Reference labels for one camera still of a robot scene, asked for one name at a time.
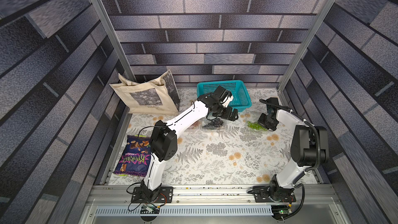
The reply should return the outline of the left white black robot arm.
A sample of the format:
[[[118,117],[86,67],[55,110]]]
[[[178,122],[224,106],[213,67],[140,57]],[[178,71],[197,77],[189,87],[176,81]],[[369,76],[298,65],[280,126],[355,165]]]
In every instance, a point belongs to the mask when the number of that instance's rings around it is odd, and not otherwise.
[[[192,124],[209,114],[230,121],[238,119],[238,111],[229,105],[232,100],[232,93],[219,86],[214,92],[200,95],[187,110],[175,118],[156,122],[150,138],[149,169],[140,184],[141,199],[153,203],[158,198],[166,162],[176,154],[178,138]]]

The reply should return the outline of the black grape bunch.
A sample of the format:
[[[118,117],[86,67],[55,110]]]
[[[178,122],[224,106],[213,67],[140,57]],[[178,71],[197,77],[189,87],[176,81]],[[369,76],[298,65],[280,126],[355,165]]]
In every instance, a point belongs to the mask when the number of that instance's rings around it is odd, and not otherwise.
[[[205,130],[221,130],[225,128],[225,124],[220,118],[213,120],[204,119],[202,121],[202,128]]]

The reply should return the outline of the green grape bunch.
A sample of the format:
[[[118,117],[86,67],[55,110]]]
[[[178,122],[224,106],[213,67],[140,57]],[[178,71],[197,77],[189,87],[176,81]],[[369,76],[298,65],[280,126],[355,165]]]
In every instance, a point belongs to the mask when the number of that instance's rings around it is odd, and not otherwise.
[[[268,131],[268,129],[264,128],[257,122],[247,121],[247,127],[256,131]]]

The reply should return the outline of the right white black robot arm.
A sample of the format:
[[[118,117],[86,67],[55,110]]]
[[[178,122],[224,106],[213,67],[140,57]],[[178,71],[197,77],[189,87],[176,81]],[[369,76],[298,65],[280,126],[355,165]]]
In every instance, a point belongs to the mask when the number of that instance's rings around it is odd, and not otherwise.
[[[299,116],[294,110],[281,106],[276,97],[260,99],[259,102],[265,104],[267,110],[258,120],[261,127],[275,131],[282,123],[293,133],[291,158],[284,169],[272,177],[264,193],[274,202],[292,201],[294,189],[299,187],[297,182],[328,161],[328,132],[326,128]]]

